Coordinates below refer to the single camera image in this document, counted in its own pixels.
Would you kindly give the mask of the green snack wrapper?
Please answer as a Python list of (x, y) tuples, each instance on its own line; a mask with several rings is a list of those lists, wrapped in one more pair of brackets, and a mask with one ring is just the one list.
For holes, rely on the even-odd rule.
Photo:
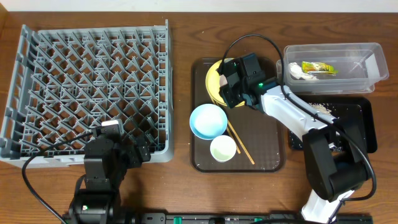
[(333, 66), (323, 62), (302, 62), (302, 71), (309, 74), (325, 73), (330, 75), (336, 75), (338, 70)]

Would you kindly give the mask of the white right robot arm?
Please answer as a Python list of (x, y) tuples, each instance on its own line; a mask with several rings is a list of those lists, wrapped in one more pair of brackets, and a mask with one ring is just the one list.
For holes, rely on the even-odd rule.
[(312, 192), (301, 214), (311, 223), (333, 223), (365, 181), (376, 183), (361, 128), (323, 114), (276, 78), (267, 78), (258, 59), (221, 60), (220, 96), (228, 108), (239, 103), (275, 118), (301, 139)]

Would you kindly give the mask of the light blue bowl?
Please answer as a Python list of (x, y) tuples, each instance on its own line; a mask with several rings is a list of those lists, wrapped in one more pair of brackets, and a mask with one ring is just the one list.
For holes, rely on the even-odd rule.
[(228, 119), (226, 113), (214, 104), (196, 107), (189, 119), (192, 133), (203, 140), (212, 140), (226, 131)]

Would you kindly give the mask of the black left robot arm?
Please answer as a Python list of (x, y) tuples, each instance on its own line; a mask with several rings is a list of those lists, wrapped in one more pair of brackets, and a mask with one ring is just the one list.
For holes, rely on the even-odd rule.
[(144, 135), (128, 145), (120, 134), (96, 134), (84, 150), (85, 175), (77, 180), (63, 218), (71, 224), (136, 223), (136, 214), (121, 206), (119, 188), (128, 169), (151, 159)]

